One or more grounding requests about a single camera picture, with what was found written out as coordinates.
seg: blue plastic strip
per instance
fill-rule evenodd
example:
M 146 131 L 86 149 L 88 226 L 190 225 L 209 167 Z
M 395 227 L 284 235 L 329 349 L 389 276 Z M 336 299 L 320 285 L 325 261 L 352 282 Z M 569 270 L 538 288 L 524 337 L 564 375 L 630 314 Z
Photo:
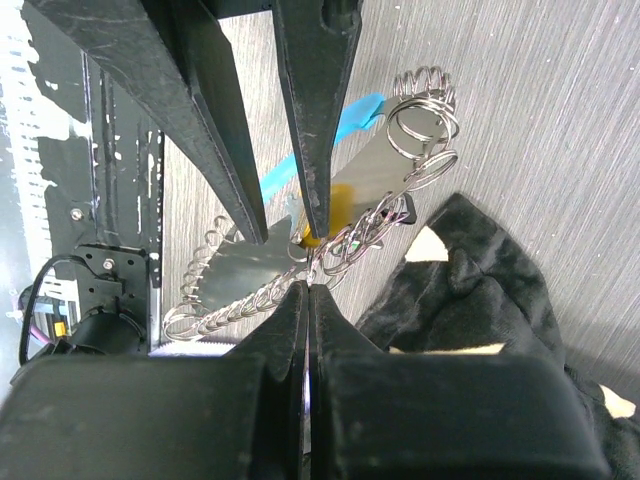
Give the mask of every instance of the blue plastic strip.
M 358 130 L 369 130 L 376 123 L 383 105 L 384 95 L 372 93 L 346 107 L 340 115 L 334 145 Z M 292 153 L 267 173 L 260 180 L 264 203 L 266 204 L 271 197 L 289 183 L 297 171 L 296 158 Z
M 36 303 L 33 311 L 34 313 L 49 313 L 53 315 L 53 305 L 50 303 Z M 66 305 L 60 305 L 60 315 L 63 317 L 67 317 L 69 315 L 69 310 Z

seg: black metal frame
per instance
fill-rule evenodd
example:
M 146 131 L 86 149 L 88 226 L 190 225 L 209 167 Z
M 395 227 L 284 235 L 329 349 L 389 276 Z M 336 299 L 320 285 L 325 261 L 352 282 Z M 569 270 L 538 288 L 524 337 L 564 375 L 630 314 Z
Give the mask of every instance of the black metal frame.
M 78 280 L 80 319 L 98 309 L 131 316 L 145 332 L 146 353 L 159 336 L 151 302 L 162 280 L 164 133 L 30 4 L 22 16 L 39 53 L 31 73 L 42 95 L 92 126 L 91 138 L 38 138 L 42 177 L 52 182 L 45 191 L 52 253 L 82 257 L 101 279 L 73 264 L 56 265 L 56 276 Z
M 97 472 L 305 478 L 307 354 L 312 479 L 608 478 L 555 366 L 534 357 L 383 353 L 342 317 L 325 286 L 304 282 L 221 359 L 33 362 L 0 412 L 0 469 L 43 480 Z
M 267 238 L 231 46 L 217 18 L 271 9 L 311 230 L 328 234 L 331 151 L 361 0 L 30 0 L 134 98 L 202 172 L 244 237 Z

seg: white felt patch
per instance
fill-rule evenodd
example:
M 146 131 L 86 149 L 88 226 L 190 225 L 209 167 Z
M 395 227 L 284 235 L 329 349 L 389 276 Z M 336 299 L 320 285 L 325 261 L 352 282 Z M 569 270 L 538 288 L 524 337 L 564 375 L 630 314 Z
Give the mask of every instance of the white felt patch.
M 482 347 L 460 348 L 458 350 L 431 350 L 423 352 L 425 355 L 497 355 L 504 348 L 504 343 L 492 343 Z M 404 353 L 402 350 L 391 347 L 389 353 Z
M 447 262 L 449 252 L 440 237 L 429 227 L 424 227 L 404 256 L 407 262 Z
M 616 392 L 604 385 L 600 385 L 604 394 L 604 406 L 609 410 L 613 418 L 631 418 L 636 413 L 636 406 L 629 400 L 625 400 Z

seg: silver metal plate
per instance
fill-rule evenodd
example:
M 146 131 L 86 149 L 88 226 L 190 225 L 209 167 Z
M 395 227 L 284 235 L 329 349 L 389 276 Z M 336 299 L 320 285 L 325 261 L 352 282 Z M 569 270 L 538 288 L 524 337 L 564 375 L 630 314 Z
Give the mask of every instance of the silver metal plate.
M 264 245 L 254 245 L 246 241 L 231 243 L 235 228 L 227 235 L 217 253 L 209 260 L 198 281 L 198 300 L 211 311 L 229 305 L 269 283 L 277 275 L 289 271 L 296 258 L 304 258 L 304 249 L 289 245 L 291 239 L 291 218 L 285 217 L 269 228 L 269 239 Z M 306 263 L 298 263 L 300 270 Z
M 400 103 L 400 97 L 385 102 L 383 115 Z M 423 143 L 407 135 L 398 122 L 421 135 L 430 136 L 431 141 Z M 390 135 L 403 150 L 413 155 L 431 152 L 444 132 L 437 115 L 420 108 L 401 111 L 391 121 Z M 354 218 L 359 218 L 367 208 L 374 208 L 387 192 L 404 189 L 404 179 L 414 169 L 414 162 L 402 156 L 387 138 L 387 122 L 360 152 L 332 179 L 332 183 L 351 185 L 355 189 Z

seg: yellow tape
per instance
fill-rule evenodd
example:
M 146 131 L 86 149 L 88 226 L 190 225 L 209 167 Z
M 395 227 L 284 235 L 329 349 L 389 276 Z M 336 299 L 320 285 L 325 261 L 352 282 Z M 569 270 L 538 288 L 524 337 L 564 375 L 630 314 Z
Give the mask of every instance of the yellow tape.
M 331 207 L 329 209 L 329 237 L 334 237 L 353 220 L 353 198 L 355 190 L 351 185 L 337 184 L 331 186 Z M 314 248 L 320 240 L 313 238 L 311 228 L 307 224 L 300 246 Z
M 64 337 L 67 334 L 67 326 L 64 324 L 64 322 L 54 323 L 53 329 L 56 332 L 56 337 Z

